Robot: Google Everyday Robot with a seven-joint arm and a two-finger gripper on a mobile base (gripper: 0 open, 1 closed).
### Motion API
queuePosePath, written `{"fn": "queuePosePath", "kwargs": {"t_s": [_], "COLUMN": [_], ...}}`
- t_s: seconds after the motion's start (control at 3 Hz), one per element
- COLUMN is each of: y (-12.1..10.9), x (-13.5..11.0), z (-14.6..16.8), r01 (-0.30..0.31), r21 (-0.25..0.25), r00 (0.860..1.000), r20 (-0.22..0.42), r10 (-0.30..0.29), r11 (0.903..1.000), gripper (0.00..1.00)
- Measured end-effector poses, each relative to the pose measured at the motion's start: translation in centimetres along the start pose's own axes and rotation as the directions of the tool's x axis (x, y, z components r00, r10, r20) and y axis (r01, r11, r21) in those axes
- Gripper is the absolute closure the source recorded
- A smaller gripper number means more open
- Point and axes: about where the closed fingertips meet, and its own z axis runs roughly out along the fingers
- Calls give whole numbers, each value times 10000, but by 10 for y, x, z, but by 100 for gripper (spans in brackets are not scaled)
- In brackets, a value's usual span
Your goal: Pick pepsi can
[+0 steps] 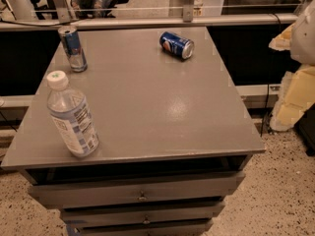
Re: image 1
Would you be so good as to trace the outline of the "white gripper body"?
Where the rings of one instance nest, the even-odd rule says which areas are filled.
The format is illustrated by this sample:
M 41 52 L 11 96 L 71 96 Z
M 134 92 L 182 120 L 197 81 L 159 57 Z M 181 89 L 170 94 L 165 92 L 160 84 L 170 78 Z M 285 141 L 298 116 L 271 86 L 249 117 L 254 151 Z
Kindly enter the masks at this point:
M 292 27 L 290 56 L 301 64 L 315 65 L 315 0 L 298 16 Z

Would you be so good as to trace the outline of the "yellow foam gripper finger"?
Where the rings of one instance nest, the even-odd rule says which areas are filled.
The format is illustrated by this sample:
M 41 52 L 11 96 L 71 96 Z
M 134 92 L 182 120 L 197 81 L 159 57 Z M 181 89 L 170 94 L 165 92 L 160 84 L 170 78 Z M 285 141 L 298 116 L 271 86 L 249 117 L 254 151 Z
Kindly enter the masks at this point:
M 272 111 L 270 127 L 284 132 L 292 128 L 315 103 L 315 67 L 301 65 L 283 76 L 279 99 Z
M 274 37 L 269 43 L 269 47 L 277 51 L 290 50 L 292 27 L 293 25 L 289 25 L 280 34 Z

